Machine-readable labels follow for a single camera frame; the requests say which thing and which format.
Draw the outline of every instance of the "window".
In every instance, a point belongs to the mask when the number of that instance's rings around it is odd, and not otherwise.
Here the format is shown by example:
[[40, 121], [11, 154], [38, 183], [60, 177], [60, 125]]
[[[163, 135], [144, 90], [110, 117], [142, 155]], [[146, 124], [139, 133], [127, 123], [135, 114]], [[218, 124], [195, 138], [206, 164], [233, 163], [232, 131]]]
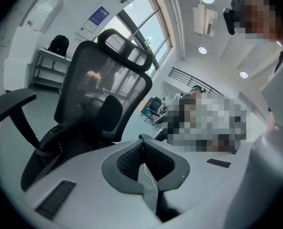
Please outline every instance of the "window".
[[152, 76], [171, 49], [171, 41], [156, 0], [135, 0], [115, 16], [103, 30], [113, 28], [134, 44], [153, 54], [148, 70]]
[[128, 38], [131, 35], [131, 32], [124, 26], [124, 24], [117, 18], [114, 17], [111, 19], [111, 21], [104, 27], [102, 32], [106, 29], [115, 29], [117, 30], [121, 35]]

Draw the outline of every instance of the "wall-mounted sign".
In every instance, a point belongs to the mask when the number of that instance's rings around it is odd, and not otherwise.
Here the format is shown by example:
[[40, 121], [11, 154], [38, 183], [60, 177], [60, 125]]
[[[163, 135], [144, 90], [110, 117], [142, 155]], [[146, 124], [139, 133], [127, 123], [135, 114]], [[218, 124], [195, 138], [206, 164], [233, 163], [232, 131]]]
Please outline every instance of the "wall-mounted sign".
[[83, 28], [87, 29], [90, 33], [93, 33], [109, 14], [110, 13], [107, 12], [104, 7], [100, 7], [84, 23]]

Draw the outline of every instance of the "black office chair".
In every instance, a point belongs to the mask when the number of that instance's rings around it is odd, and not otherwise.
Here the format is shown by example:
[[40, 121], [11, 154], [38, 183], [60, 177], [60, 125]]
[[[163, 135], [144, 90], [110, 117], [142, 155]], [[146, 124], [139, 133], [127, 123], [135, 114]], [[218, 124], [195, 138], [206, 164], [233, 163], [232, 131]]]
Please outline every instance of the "black office chair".
[[21, 109], [36, 98], [35, 93], [20, 89], [1, 96], [0, 121], [10, 115], [36, 148], [22, 174], [22, 189], [74, 156], [121, 141], [133, 111], [152, 87], [145, 73], [151, 64], [149, 52], [113, 29], [101, 33], [98, 43], [80, 43], [54, 115], [59, 125], [40, 142]]
[[159, 110], [160, 106], [162, 104], [162, 101], [161, 99], [159, 99], [158, 97], [155, 97], [155, 98], [152, 98], [150, 100], [150, 104], [148, 106], [148, 112], [149, 112], [149, 115], [148, 117], [145, 119], [145, 122], [148, 120], [148, 119], [151, 119], [152, 121], [154, 121], [154, 118], [153, 116], [160, 116], [159, 113], [157, 113], [157, 111]]

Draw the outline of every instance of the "black metal railing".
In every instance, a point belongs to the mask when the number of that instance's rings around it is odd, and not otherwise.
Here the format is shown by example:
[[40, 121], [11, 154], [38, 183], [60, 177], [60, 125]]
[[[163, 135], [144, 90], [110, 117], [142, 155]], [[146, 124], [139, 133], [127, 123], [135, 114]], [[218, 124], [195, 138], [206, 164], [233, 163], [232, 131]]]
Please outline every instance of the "black metal railing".
[[199, 85], [201, 88], [204, 88], [206, 90], [206, 94], [207, 97], [210, 98], [218, 98], [218, 99], [226, 99], [226, 97], [220, 93], [218, 90], [214, 89], [212, 86], [208, 85], [207, 83], [205, 83], [204, 81], [201, 81], [200, 79], [184, 72], [181, 71], [177, 68], [172, 68], [170, 74], [170, 77], [172, 77], [173, 79], [178, 80], [181, 83], [184, 83], [185, 85], [189, 86], [189, 87], [193, 87], [195, 85]]

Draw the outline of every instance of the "chair armrest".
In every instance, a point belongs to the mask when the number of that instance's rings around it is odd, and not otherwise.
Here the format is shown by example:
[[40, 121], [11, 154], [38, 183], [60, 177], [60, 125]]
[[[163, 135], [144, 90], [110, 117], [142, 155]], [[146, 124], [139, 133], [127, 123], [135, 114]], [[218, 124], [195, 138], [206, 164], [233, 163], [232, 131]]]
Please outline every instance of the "chair armrest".
[[22, 107], [35, 100], [36, 97], [36, 93], [28, 88], [18, 89], [0, 96], [0, 122], [10, 116], [21, 134], [34, 147], [39, 146], [39, 141], [28, 124]]

